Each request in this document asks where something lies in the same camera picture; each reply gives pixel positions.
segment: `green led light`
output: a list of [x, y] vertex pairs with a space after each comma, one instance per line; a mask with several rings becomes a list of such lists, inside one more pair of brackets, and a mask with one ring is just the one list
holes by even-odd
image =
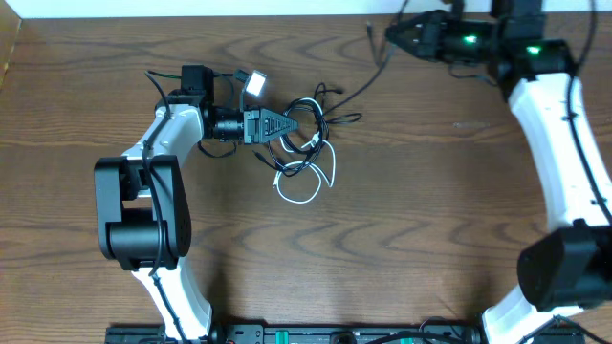
[[527, 53], [529, 54], [539, 54], [541, 50], [541, 47], [527, 47]]
[[474, 44], [478, 41], [478, 37], [476, 37], [475, 35], [469, 35], [463, 37], [463, 40], [468, 44]]

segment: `white wall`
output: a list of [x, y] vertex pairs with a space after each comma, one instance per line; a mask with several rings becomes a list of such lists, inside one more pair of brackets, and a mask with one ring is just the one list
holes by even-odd
[[[380, 14], [403, 0], [7, 0], [22, 18]], [[612, 11], [612, 0], [597, 0]], [[491, 0], [466, 0], [467, 12], [488, 12]], [[447, 9], [441, 0], [410, 0], [407, 12]], [[545, 11], [588, 11], [589, 0], [544, 0]]]

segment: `table surface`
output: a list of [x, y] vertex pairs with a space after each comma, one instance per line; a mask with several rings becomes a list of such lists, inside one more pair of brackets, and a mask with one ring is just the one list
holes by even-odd
[[[550, 36], [584, 40], [585, 14], [554, 14]], [[93, 167], [150, 125], [159, 95], [145, 69], [203, 63], [268, 75], [278, 111], [324, 81], [350, 93], [376, 68], [365, 38], [388, 16], [27, 20], [0, 92], [0, 341], [101, 342], [111, 324], [160, 323], [143, 287], [98, 248]], [[612, 16], [584, 70], [584, 98], [612, 162]], [[161, 80], [166, 91], [178, 84]], [[225, 85], [217, 98], [228, 95]], [[346, 97], [329, 98], [329, 103]], [[516, 258], [546, 234], [539, 180], [499, 91], [396, 52], [338, 115], [337, 184], [283, 201], [273, 171], [240, 146], [182, 170], [193, 222], [189, 259], [222, 319], [418, 324], [474, 316], [515, 284]], [[300, 117], [310, 136], [311, 118]], [[208, 143], [215, 152], [227, 149]], [[320, 164], [330, 168], [330, 157]], [[295, 197], [315, 187], [283, 180]], [[577, 317], [612, 339], [612, 307]]]

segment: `small white light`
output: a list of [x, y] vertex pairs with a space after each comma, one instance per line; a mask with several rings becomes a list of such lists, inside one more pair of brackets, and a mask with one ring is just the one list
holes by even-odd
[[264, 83], [266, 82], [266, 75], [253, 71], [249, 81], [247, 81], [247, 92], [254, 96], [259, 96], [261, 89], [264, 87]]

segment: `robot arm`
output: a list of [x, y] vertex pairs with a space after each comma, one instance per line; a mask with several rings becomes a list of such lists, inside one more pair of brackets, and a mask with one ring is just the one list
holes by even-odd
[[[509, 98], [531, 147], [546, 201], [548, 228], [554, 233], [523, 251], [518, 263], [520, 285], [483, 314], [491, 343], [519, 342], [553, 316], [577, 314], [582, 307], [597, 305], [611, 295], [609, 282], [597, 273], [603, 264], [596, 256], [604, 253], [600, 249], [604, 245], [598, 246], [598, 238], [591, 233], [591, 227], [607, 226], [607, 221], [594, 201], [567, 123], [568, 82], [565, 73], [522, 79]], [[597, 185], [609, 199], [610, 180], [584, 113], [579, 81], [575, 83], [574, 122]], [[609, 231], [598, 230], [604, 236], [601, 242], [606, 232], [609, 236]]]
[[[243, 72], [238, 79], [247, 92], [259, 93]], [[160, 101], [155, 119], [136, 145], [121, 157], [102, 158], [95, 167], [98, 236], [102, 253], [132, 271], [151, 294], [165, 323], [167, 337], [188, 340], [210, 335], [212, 308], [198, 289], [186, 259], [191, 242], [191, 219], [181, 178], [181, 166], [202, 139], [264, 143], [297, 129], [297, 122], [268, 109], [239, 109], [213, 105], [215, 73], [205, 66], [183, 66], [181, 89]], [[148, 165], [163, 220], [159, 236], [155, 208], [125, 207], [138, 198], [151, 198], [143, 171], [144, 142], [150, 147]], [[158, 247], [162, 242], [162, 253]], [[160, 267], [149, 276], [155, 262]]]
[[566, 91], [577, 67], [564, 41], [543, 39], [541, 1], [493, 0], [491, 16], [498, 19], [494, 24], [463, 20], [462, 5], [455, 0], [451, 12], [430, 11], [400, 22], [387, 29], [386, 37], [427, 61], [449, 66], [486, 63], [525, 132], [551, 234], [521, 253], [519, 285], [483, 314], [488, 341], [512, 344], [555, 315], [573, 315], [612, 298], [607, 272], [612, 230], [603, 213], [608, 205], [598, 202], [584, 165], [604, 200], [612, 197], [612, 185], [577, 79], [570, 95], [574, 114], [568, 114]]

